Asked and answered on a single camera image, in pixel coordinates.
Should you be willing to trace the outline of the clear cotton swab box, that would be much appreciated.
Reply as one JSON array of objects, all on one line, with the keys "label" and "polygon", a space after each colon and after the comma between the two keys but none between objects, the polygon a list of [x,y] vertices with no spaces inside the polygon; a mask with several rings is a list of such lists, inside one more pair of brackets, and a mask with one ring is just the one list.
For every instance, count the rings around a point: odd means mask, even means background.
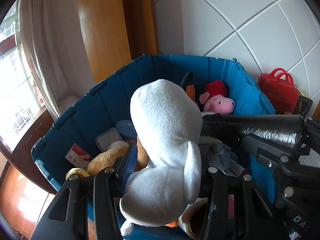
[{"label": "clear cotton swab box", "polygon": [[120,136],[118,130],[114,127],[107,130],[106,132],[102,133],[101,135],[97,136],[95,139],[95,143],[97,144],[99,150],[101,152],[107,151],[108,147],[116,142],[122,141],[122,137]]}]

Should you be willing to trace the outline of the pig plush orange dress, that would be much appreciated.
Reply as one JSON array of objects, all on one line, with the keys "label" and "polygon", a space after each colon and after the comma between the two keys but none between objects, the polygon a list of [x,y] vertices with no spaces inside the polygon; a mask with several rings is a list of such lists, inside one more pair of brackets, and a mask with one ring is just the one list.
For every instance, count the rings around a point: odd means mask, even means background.
[{"label": "pig plush orange dress", "polygon": [[180,83],[180,87],[186,92],[187,96],[189,96],[189,98],[198,105],[196,102],[195,86],[189,84],[193,77],[193,72],[187,72]]}]

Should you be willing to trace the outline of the blue plastic storage crate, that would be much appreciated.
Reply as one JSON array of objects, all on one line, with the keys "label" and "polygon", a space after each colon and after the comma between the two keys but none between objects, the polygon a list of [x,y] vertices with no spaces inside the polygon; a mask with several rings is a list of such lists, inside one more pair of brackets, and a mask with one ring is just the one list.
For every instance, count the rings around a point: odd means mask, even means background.
[{"label": "blue plastic storage crate", "polygon": [[255,80],[235,59],[191,55],[142,55],[134,59],[69,107],[31,149],[33,161],[57,190],[47,209],[54,217],[45,213],[32,239],[87,239],[87,223],[93,220],[94,209],[93,195],[84,190],[92,189],[93,180],[65,181],[72,167],[66,153],[78,144],[90,156],[97,156],[96,137],[130,118],[130,99],[137,88],[158,79],[178,84],[187,72],[194,74],[191,84],[197,93],[209,82],[223,81],[236,102],[236,115],[275,113]]}]

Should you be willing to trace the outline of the white red carton box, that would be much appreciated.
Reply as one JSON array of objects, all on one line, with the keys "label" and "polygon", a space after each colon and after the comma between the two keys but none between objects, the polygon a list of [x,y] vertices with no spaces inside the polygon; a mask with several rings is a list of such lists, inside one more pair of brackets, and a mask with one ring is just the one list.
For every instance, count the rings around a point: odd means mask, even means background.
[{"label": "white red carton box", "polygon": [[85,170],[92,157],[78,144],[73,144],[65,155],[65,159],[77,168]]}]

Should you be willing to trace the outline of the pig plush red dress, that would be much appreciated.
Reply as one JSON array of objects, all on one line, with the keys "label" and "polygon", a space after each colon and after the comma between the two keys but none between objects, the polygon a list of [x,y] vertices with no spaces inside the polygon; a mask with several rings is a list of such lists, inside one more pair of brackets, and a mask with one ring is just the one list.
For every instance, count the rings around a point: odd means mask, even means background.
[{"label": "pig plush red dress", "polygon": [[228,90],[221,80],[215,80],[206,84],[204,93],[200,95],[200,104],[204,112],[218,114],[232,114],[236,107],[233,99],[229,98]]}]

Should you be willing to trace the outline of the black gift box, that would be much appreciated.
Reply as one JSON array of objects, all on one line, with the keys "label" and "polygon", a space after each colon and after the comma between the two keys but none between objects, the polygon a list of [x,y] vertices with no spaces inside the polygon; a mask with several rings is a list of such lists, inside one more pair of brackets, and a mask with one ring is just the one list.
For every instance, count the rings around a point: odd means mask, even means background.
[{"label": "black gift box", "polygon": [[308,116],[308,113],[311,109],[313,101],[308,96],[308,94],[306,94],[306,92],[304,92],[299,88],[297,88],[297,90],[299,92],[299,98],[295,106],[295,109],[293,111],[293,114],[301,115],[305,119]]}]

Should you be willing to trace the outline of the white plush duck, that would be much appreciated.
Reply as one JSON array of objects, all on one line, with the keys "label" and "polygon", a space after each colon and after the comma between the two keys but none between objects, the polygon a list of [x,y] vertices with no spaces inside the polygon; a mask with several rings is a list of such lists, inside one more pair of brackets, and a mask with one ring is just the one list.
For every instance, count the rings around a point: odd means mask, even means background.
[{"label": "white plush duck", "polygon": [[138,88],[130,114],[149,162],[129,176],[120,199],[122,236],[134,225],[159,227],[177,220],[195,202],[201,184],[202,114],[180,86],[159,79]]}]

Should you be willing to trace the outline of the black roll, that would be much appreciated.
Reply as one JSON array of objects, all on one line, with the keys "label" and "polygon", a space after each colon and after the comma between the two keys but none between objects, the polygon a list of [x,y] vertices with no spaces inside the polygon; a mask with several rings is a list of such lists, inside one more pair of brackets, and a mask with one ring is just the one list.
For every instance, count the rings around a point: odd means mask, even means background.
[{"label": "black roll", "polygon": [[247,135],[270,141],[297,153],[302,145],[304,119],[300,115],[221,115],[203,117],[201,134],[236,142]]}]

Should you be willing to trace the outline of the red toy suitcase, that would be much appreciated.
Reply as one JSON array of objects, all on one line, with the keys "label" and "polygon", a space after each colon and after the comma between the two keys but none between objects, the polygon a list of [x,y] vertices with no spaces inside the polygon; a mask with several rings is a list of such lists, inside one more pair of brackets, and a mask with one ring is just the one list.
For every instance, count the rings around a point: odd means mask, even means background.
[{"label": "red toy suitcase", "polygon": [[283,68],[263,73],[258,79],[258,86],[277,114],[293,113],[299,99],[299,92],[290,73]]}]

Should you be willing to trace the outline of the grey furry plush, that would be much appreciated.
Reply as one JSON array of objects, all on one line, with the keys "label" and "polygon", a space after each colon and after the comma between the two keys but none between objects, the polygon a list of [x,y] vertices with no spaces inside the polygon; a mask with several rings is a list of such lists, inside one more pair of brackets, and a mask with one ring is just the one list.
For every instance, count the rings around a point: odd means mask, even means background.
[{"label": "grey furry plush", "polygon": [[219,170],[229,168],[231,149],[223,143],[200,144],[201,162],[203,168],[215,167]]}]

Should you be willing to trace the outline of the white curtain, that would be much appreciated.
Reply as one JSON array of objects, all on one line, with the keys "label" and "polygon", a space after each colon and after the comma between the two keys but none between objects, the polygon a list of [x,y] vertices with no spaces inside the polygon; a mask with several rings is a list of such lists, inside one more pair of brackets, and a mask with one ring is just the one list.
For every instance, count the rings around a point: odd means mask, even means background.
[{"label": "white curtain", "polygon": [[77,0],[19,0],[22,48],[54,120],[95,85]]}]

